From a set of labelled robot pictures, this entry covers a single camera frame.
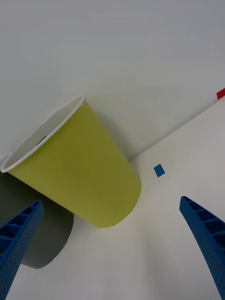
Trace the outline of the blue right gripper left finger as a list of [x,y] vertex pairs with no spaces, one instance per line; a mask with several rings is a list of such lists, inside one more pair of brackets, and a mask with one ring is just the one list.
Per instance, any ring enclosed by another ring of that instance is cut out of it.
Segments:
[[0,228],[0,299],[7,297],[25,253],[44,215],[36,201]]

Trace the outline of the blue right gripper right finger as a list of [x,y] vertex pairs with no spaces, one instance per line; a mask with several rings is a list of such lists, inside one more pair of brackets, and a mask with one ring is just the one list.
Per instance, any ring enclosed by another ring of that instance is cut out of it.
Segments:
[[224,299],[225,223],[186,196],[180,199],[180,212],[195,237],[221,299]]

